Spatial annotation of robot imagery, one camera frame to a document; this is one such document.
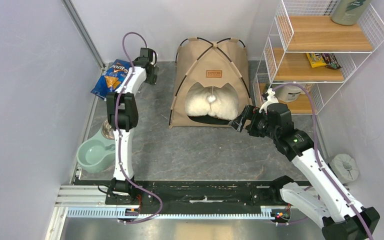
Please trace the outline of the cream fluffy pillow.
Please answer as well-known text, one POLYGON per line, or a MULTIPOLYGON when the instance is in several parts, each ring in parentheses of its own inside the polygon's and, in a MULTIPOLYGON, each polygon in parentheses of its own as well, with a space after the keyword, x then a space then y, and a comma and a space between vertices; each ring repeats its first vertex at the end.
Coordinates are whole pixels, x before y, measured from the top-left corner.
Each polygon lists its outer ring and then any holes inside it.
POLYGON ((233 120, 239 114, 239 98, 229 83, 222 87, 204 87, 197 82, 186 94, 185 112, 190 117, 233 120))

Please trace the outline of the steel pet bowl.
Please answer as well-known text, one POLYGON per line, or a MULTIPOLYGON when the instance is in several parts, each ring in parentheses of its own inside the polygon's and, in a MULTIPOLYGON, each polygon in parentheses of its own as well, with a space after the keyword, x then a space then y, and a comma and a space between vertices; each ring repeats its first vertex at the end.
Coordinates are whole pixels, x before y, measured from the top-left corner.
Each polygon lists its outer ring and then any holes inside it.
POLYGON ((109 140, 115 139, 114 131, 112 129, 112 126, 109 124, 108 120, 105 120, 102 123, 102 125, 100 127, 100 132, 101 132, 102 136, 106 139, 109 139, 109 140))

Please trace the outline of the mint green double pet bowl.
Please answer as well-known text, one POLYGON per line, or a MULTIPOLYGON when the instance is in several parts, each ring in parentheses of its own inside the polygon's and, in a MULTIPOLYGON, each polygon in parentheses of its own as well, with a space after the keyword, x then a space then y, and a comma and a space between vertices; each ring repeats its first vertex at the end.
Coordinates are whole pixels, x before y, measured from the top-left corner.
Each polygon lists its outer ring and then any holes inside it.
POLYGON ((99 173, 115 162, 115 148, 115 140, 105 137, 99 130, 77 149, 76 161, 84 171, 99 173))

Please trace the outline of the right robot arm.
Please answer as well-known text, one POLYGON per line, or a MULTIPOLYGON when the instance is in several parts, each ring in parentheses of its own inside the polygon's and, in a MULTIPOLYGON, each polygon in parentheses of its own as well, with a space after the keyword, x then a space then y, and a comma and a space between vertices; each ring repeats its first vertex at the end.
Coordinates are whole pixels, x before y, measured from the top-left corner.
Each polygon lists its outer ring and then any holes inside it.
POLYGON ((247 105, 229 125, 246 130, 252 137, 268 137, 309 181, 319 195, 314 197, 288 176, 273 180, 269 200, 298 208, 319 226, 326 240, 371 240, 380 220, 374 207, 364 207, 338 180, 317 150, 315 139, 294 126, 286 104, 273 103, 266 109, 247 105))

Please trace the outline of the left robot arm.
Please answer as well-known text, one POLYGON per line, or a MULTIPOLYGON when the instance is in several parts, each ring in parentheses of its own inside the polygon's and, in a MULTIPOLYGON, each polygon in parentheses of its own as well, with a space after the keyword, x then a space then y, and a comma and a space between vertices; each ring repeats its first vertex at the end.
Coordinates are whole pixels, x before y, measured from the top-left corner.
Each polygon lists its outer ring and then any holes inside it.
POLYGON ((106 97, 107 120, 115 141, 115 168, 107 197, 124 204, 132 204, 137 199, 134 171, 132 167, 132 145, 135 128, 139 122, 139 112, 135 95, 143 83, 154 84, 157 79, 157 53, 142 47, 139 56, 127 69, 121 85, 106 97))

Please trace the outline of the white pompom toy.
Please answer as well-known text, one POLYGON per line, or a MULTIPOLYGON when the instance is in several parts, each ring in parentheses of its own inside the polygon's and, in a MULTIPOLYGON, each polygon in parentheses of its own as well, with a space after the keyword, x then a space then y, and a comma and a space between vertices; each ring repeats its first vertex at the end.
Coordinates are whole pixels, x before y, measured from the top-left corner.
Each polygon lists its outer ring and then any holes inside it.
POLYGON ((212 103, 214 103, 215 101, 217 100, 217 97, 215 96, 215 95, 209 95, 208 97, 207 97, 207 101, 210 103, 210 104, 212 104, 212 103))

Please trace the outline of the blue Doritos chip bag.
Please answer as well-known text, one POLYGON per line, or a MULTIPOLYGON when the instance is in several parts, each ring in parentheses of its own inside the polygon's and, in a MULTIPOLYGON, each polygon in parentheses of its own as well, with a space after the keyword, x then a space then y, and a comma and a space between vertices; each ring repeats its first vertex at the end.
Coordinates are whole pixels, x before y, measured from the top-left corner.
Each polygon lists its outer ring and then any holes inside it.
POLYGON ((108 93, 114 92, 125 81, 130 67, 129 61, 116 59, 100 76, 90 93, 105 100, 108 93))

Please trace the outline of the yellow candy bag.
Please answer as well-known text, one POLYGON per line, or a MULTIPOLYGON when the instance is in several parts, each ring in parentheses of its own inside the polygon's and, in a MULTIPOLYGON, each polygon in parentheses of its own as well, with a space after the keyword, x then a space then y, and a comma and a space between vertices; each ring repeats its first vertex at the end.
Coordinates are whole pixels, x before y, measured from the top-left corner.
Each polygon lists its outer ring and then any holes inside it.
POLYGON ((325 63, 321 53, 306 53, 307 59, 312 68, 325 67, 325 63))

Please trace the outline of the dark brown candy bag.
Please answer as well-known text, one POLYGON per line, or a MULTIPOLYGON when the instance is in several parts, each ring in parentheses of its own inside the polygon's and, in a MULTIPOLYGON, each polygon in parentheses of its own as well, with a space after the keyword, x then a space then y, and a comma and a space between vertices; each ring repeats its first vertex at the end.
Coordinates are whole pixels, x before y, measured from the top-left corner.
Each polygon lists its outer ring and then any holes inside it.
POLYGON ((339 70, 342 68, 334 53, 321 53, 321 56, 328 69, 339 70))

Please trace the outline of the green bottle on top shelf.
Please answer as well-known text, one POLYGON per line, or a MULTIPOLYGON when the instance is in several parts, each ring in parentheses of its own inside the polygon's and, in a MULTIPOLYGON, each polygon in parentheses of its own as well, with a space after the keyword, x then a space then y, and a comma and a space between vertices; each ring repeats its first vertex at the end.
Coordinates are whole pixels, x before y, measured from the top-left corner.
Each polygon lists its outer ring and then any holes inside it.
POLYGON ((352 26, 367 9, 371 0, 339 0, 330 19, 339 25, 352 26))

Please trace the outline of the aluminium frame post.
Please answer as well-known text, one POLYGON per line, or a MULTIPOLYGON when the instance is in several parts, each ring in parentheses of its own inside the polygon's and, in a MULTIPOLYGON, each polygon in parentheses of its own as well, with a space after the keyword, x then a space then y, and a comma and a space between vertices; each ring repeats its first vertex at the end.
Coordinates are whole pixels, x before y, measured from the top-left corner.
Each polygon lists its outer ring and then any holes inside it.
POLYGON ((61 0, 62 4, 64 5, 65 9, 67 10, 71 20, 73 21, 76 29, 78 30, 81 38, 83 39, 84 43, 86 44, 88 50, 90 51, 92 57, 94 58, 95 62, 99 66, 101 70, 103 70, 106 67, 105 62, 103 61, 101 55, 99 54, 99 51, 97 47, 95 46, 90 34, 88 33, 86 26, 84 25, 74 3, 72 0, 61 0))

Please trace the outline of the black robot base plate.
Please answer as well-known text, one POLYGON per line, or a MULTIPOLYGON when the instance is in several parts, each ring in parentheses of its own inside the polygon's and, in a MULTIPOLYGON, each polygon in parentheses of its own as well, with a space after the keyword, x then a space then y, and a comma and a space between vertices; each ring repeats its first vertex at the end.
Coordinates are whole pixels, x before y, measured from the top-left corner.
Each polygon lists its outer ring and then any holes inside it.
POLYGON ((107 190, 105 204, 162 215, 256 214, 261 206, 287 206, 268 180, 137 180, 134 185, 135 201, 111 200, 107 190))

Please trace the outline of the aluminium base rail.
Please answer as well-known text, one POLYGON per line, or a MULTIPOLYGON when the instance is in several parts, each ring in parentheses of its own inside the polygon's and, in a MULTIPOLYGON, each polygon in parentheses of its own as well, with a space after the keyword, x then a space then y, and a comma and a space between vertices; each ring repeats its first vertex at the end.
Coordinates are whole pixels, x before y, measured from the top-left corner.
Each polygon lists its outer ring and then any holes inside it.
POLYGON ((274 220, 286 203, 270 198, 269 187, 257 182, 145 181, 149 192, 110 194, 103 185, 68 185, 58 192, 56 206, 68 216, 120 220, 274 220))

